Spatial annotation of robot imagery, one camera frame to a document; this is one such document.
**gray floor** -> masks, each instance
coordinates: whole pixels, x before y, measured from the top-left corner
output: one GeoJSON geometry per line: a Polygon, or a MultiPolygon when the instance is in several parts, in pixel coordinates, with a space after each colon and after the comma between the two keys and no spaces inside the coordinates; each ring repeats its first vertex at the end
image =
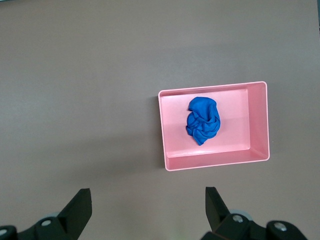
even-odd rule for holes
{"type": "Polygon", "coordinates": [[[320,228],[317,1],[0,2],[0,225],[91,188],[81,240],[198,240],[205,187],[264,226],[320,228]],[[271,158],[167,172],[157,94],[266,81],[271,158]]]}

